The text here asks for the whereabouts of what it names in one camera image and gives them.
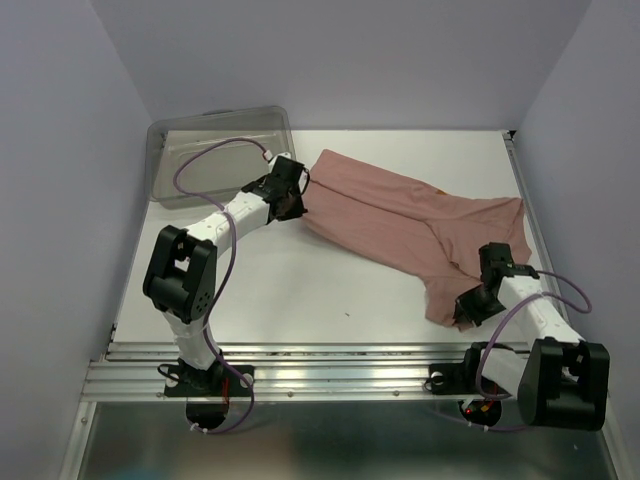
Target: fabric fold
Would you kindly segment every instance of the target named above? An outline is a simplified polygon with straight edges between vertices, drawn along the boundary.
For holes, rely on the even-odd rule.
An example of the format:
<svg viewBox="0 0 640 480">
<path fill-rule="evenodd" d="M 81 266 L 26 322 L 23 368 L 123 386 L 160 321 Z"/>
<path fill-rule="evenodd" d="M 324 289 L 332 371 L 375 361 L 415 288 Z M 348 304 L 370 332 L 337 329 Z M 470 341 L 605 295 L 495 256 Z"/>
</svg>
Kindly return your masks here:
<svg viewBox="0 0 640 480">
<path fill-rule="evenodd" d="M 511 245 L 531 255 L 519 198 L 469 199 L 420 180 L 324 150 L 311 169 L 304 223 L 314 232 L 383 265 L 419 277 L 426 317 L 452 326 L 455 299 L 480 284 L 478 249 Z"/>
</svg>

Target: purple cable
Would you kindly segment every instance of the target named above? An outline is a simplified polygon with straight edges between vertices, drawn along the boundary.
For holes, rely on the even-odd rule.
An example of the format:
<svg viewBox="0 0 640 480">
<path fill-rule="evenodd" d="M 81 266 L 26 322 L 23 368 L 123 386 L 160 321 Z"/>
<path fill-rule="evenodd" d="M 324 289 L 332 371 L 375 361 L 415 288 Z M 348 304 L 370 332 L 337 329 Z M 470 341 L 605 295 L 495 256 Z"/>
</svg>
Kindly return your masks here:
<svg viewBox="0 0 640 480">
<path fill-rule="evenodd" d="M 587 294 L 584 292 L 584 290 L 582 290 L 578 285 L 573 283 L 571 280 L 569 280 L 568 278 L 566 278 L 566 277 L 564 277 L 562 275 L 558 275 L 558 274 L 553 273 L 553 272 L 547 272 L 547 271 L 544 271 L 544 270 L 539 270 L 538 273 L 540 273 L 542 275 L 548 275 L 550 277 L 555 277 L 558 280 L 562 280 L 563 282 L 565 282 L 568 285 L 570 285 L 584 299 L 585 303 L 587 304 L 587 307 L 586 308 L 582 308 L 582 307 L 576 305 L 575 303 L 571 302 L 570 300 L 567 300 L 566 298 L 561 297 L 560 295 L 557 295 L 557 294 L 552 293 L 552 292 L 542 292 L 542 293 L 537 293 L 535 295 L 531 295 L 530 297 L 525 298 L 520 303 L 518 303 L 515 307 L 513 307 L 511 309 L 511 311 L 509 311 L 509 313 L 507 313 L 505 315 L 505 317 L 502 319 L 502 321 L 500 322 L 500 324 L 496 328 L 495 332 L 493 332 L 493 335 L 489 339 L 489 342 L 487 343 L 487 346 L 484 349 L 484 352 L 482 353 L 482 357 L 480 358 L 480 363 L 478 365 L 478 371 L 476 372 L 476 389 L 478 390 L 478 393 L 480 395 L 482 395 L 484 398 L 486 398 L 487 400 L 505 400 L 505 399 L 511 397 L 511 395 L 509 395 L 509 394 L 494 395 L 494 394 L 485 392 L 482 389 L 482 370 L 484 369 L 484 366 L 487 363 L 487 359 L 489 358 L 489 353 L 491 352 L 491 349 L 495 346 L 495 344 L 496 344 L 496 342 L 498 340 L 498 337 L 502 333 L 502 330 L 504 330 L 504 328 L 511 321 L 511 319 L 516 315 L 516 313 L 518 313 L 525 305 L 527 305 L 528 303 L 531 303 L 534 300 L 537 300 L 539 298 L 551 297 L 551 298 L 555 298 L 556 300 L 564 303 L 568 307 L 573 308 L 575 311 L 577 311 L 579 313 L 591 313 L 591 311 L 593 310 L 593 305 L 591 304 L 591 300 L 589 299 Z"/>
<path fill-rule="evenodd" d="M 254 394 L 254 391 L 253 391 L 253 385 L 249 384 L 247 379 L 245 379 L 244 376 L 238 370 L 233 368 L 233 366 L 231 366 L 224 359 L 224 357 L 222 357 L 222 355 L 220 355 L 218 353 L 218 351 L 216 350 L 216 347 L 215 347 L 215 345 L 213 343 L 213 339 L 209 338 L 209 334 L 208 334 L 208 330 L 209 329 L 207 328 L 207 326 L 209 325 L 209 318 L 211 316 L 211 311 L 213 310 L 213 307 L 216 305 L 216 303 L 218 303 L 218 299 L 220 298 L 220 295 L 224 291 L 224 288 L 227 286 L 227 282 L 229 281 L 229 278 L 231 277 L 231 272 L 233 271 L 233 266 L 236 263 L 238 232 L 236 230 L 236 223 L 235 223 L 235 221 L 233 219 L 233 216 L 231 216 L 231 214 L 229 214 L 225 210 L 224 205 L 222 203 L 218 202 L 216 199 L 214 199 L 213 197 L 207 195 L 206 193 L 189 192 L 187 190 L 184 190 L 180 186 L 180 184 L 178 183 L 178 179 L 180 178 L 180 175 L 182 174 L 182 172 L 189 165 L 191 165 L 196 159 L 200 158 L 205 153 L 208 153 L 208 152 L 210 152 L 211 150 L 213 150 L 215 148 L 222 147 L 223 145 L 227 145 L 229 143 L 234 143 L 234 142 L 252 143 L 255 146 L 257 146 L 260 150 L 262 150 L 263 154 L 267 152 L 267 149 L 264 148 L 264 146 L 260 142 L 257 142 L 257 141 L 255 141 L 255 140 L 253 140 L 251 138 L 245 138 L 245 137 L 229 138 L 227 140 L 223 140 L 221 142 L 214 143 L 213 145 L 211 145 L 211 146 L 205 148 L 204 150 L 202 150 L 201 152 L 196 153 L 193 157 L 191 157 L 189 160 L 184 162 L 180 166 L 180 168 L 178 168 L 178 170 L 176 170 L 176 173 L 173 175 L 173 186 L 180 193 L 182 193 L 183 195 L 188 195 L 190 197 L 201 198 L 201 199 L 211 203 L 212 205 L 215 205 L 220 210 L 220 212 L 226 217 L 227 221 L 229 222 L 229 231 L 230 231 L 230 234 L 231 234 L 230 235 L 231 236 L 231 258 L 229 258 L 229 266 L 227 267 L 227 271 L 224 274 L 224 277 L 222 278 L 222 282 L 220 282 L 220 288 L 218 289 L 218 291 L 214 295 L 213 301 L 211 302 L 211 305 L 209 305 L 209 308 L 207 309 L 207 311 L 204 314 L 204 322 L 203 322 L 202 328 L 203 328 L 204 341 L 206 342 L 207 346 L 211 350 L 211 353 L 213 353 L 213 355 L 216 357 L 216 360 L 218 362 L 220 362 L 220 364 L 222 364 L 222 366 L 224 368 L 226 368 L 236 378 L 238 378 L 238 380 L 241 383 L 244 383 L 247 386 L 247 388 L 249 389 L 249 393 L 251 394 L 251 401 L 249 402 L 249 408 L 247 408 L 247 410 L 238 419 L 238 421 L 236 421 L 232 425 L 229 425 L 228 427 L 225 427 L 225 428 L 223 428 L 221 430 L 206 430 L 205 431 L 204 429 L 200 428 L 199 426 L 189 422 L 189 424 L 191 425 L 191 428 L 193 428 L 194 430 L 197 430 L 200 433 L 205 433 L 205 434 L 210 434 L 210 435 L 220 434 L 220 433 L 227 433 L 227 432 L 230 432 L 231 430 L 233 430 L 234 428 L 238 427 L 240 424 L 242 424 L 242 422 L 244 422 L 247 419 L 247 417 L 249 416 L 249 414 L 253 410 L 253 406 L 255 404 L 255 394 Z"/>
</svg>

